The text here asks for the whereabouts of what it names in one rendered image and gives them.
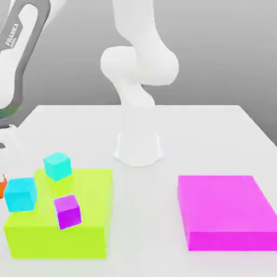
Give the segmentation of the small purple cube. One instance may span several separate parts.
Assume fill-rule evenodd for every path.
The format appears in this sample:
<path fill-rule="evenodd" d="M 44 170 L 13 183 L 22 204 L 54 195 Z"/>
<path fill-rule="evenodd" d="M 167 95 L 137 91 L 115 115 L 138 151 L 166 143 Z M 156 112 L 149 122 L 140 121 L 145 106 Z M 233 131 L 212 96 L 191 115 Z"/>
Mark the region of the small purple cube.
<path fill-rule="evenodd" d="M 60 230 L 82 223 L 80 205 L 75 195 L 53 199 Z"/>

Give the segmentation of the large magenta box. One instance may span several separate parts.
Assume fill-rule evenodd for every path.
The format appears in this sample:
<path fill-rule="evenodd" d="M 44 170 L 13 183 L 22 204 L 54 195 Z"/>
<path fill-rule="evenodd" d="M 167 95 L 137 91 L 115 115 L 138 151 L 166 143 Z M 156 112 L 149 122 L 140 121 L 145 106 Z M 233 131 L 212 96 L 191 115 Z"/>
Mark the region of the large magenta box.
<path fill-rule="evenodd" d="M 252 176 L 180 175 L 189 251 L 277 251 L 277 213 Z"/>

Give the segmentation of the large lime box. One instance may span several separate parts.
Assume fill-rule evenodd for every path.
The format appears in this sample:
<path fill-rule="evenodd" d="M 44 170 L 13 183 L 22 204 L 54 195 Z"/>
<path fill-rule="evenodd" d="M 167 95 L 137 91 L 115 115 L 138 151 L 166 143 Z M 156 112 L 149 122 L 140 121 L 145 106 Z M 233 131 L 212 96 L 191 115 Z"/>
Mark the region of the large lime box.
<path fill-rule="evenodd" d="M 111 169 L 73 169 L 53 181 L 44 169 L 34 173 L 37 202 L 33 211 L 11 213 L 4 232 L 14 259 L 104 259 L 113 204 Z M 54 199 L 75 195 L 82 222 L 61 230 Z"/>

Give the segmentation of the small cyan cube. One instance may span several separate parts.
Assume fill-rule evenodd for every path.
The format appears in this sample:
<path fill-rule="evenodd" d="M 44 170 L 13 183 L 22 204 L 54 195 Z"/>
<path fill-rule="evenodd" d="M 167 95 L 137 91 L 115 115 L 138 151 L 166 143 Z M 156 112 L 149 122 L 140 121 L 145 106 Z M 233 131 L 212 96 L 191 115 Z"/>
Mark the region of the small cyan cube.
<path fill-rule="evenodd" d="M 11 179 L 5 188 L 4 198 L 10 213 L 34 210 L 37 201 L 35 178 Z"/>

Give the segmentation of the small teal cube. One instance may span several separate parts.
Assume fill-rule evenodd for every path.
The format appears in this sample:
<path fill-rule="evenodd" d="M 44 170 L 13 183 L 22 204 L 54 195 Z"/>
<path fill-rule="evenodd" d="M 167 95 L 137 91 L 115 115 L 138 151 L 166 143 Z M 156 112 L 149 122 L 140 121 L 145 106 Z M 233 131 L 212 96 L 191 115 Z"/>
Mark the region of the small teal cube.
<path fill-rule="evenodd" d="M 43 162 L 45 173 L 55 182 L 72 174 L 71 160 L 62 152 L 45 157 Z"/>

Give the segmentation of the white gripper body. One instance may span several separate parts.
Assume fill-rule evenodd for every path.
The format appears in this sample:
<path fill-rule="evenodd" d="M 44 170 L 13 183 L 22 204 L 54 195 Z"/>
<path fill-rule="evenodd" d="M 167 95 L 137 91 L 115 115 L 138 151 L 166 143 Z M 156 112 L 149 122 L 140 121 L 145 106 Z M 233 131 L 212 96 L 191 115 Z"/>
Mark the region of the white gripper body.
<path fill-rule="evenodd" d="M 0 143 L 4 145 L 4 148 L 0 149 L 0 158 L 20 157 L 21 145 L 18 129 L 0 129 Z"/>

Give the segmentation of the small orange cube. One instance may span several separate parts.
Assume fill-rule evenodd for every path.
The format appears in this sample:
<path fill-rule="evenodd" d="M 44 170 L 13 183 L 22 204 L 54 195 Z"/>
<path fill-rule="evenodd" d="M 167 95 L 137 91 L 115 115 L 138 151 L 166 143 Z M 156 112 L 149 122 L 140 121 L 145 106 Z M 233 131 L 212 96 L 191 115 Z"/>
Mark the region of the small orange cube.
<path fill-rule="evenodd" d="M 6 189 L 7 184 L 8 184 L 8 181 L 5 175 L 2 173 L 0 175 L 0 199 L 4 198 L 4 191 Z"/>

